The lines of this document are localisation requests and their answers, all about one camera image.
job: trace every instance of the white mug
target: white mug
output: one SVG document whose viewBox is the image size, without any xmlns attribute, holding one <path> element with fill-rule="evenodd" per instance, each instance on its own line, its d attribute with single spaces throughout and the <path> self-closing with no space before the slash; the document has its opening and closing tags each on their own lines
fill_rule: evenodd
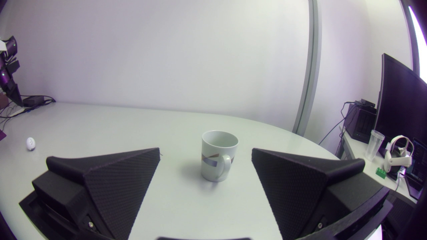
<svg viewBox="0 0 427 240">
<path fill-rule="evenodd" d="M 202 176 L 224 181 L 230 171 L 239 139 L 231 133 L 212 130 L 202 135 Z"/>
</svg>

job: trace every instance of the laptop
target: laptop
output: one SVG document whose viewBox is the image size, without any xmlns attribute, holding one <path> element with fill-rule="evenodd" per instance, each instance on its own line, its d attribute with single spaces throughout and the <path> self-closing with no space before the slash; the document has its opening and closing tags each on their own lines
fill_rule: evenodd
<svg viewBox="0 0 427 240">
<path fill-rule="evenodd" d="M 416 138 L 413 143 L 412 165 L 406 169 L 405 181 L 409 195 L 418 200 L 427 175 L 427 146 Z"/>
</svg>

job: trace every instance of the green lego brick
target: green lego brick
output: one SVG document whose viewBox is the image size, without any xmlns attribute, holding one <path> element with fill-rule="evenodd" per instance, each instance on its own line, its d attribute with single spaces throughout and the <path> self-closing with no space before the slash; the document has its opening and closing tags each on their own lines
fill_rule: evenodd
<svg viewBox="0 0 427 240">
<path fill-rule="evenodd" d="M 379 167 L 377 167 L 377 171 L 375 172 L 375 174 L 382 177 L 383 179 L 386 178 L 386 172 Z"/>
</svg>

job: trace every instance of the power adapter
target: power adapter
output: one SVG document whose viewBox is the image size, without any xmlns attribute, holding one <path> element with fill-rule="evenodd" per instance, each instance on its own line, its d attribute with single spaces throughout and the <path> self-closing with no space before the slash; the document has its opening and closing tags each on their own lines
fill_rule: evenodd
<svg viewBox="0 0 427 240">
<path fill-rule="evenodd" d="M 44 96 L 31 96 L 22 100 L 25 108 L 31 108 L 44 102 Z"/>
</svg>

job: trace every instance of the white table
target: white table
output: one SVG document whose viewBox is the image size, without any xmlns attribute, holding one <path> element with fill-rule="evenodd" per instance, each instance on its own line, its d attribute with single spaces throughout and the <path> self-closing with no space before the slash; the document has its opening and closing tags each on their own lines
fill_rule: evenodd
<svg viewBox="0 0 427 240">
<path fill-rule="evenodd" d="M 239 147 L 224 182 L 200 174 L 201 135 L 212 129 L 235 134 Z M 161 161 L 129 239 L 281 239 L 251 162 L 252 148 L 337 159 L 289 131 L 236 117 L 54 103 L 8 122 L 0 141 L 0 211 L 18 239 L 43 237 L 19 202 L 31 181 L 47 170 L 46 157 L 79 158 L 159 147 Z M 30 152 L 25 141 L 33 137 Z"/>
<path fill-rule="evenodd" d="M 368 147 L 368 144 L 351 138 L 347 132 L 344 133 L 342 139 L 344 141 L 344 150 L 347 155 L 349 155 L 351 158 L 362 158 L 365 160 L 365 168 L 363 169 L 364 173 L 366 173 L 368 176 L 370 176 L 383 186 L 386 186 L 393 191 L 396 190 L 396 187 L 398 186 L 398 181 L 395 181 L 389 178 L 388 176 L 383 179 L 375 173 L 378 167 L 384 169 L 384 158 L 381 156 L 380 153 L 377 152 L 372 162 L 368 161 L 365 158 L 365 151 Z M 417 200 L 409 195 L 408 186 L 406 185 L 405 178 L 400 175 L 399 178 L 400 180 L 397 192 L 409 198 L 412 202 L 417 203 Z"/>
</svg>

